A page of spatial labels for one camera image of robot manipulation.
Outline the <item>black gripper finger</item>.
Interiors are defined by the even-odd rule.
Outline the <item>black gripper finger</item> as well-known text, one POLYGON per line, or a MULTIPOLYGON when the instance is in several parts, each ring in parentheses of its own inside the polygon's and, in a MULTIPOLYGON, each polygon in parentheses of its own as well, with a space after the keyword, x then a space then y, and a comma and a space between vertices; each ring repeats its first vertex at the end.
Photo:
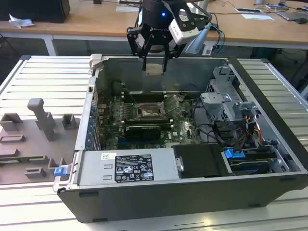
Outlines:
POLYGON ((170 50, 169 42, 171 41, 171 37, 167 37, 166 35, 162 36, 162 42, 164 47, 164 59, 163 59, 163 72, 167 70, 167 63, 169 59, 178 58, 181 55, 181 45, 176 44, 175 47, 170 50))
POLYGON ((128 27, 127 28, 127 39, 131 48, 131 52, 133 56, 138 56, 143 59, 142 70, 146 70, 147 64, 147 55, 150 51, 150 48, 154 44, 154 34, 150 32, 150 28, 148 26, 140 26, 140 27, 128 27), (138 35, 141 35, 144 39, 144 44, 140 48, 136 42, 138 35))

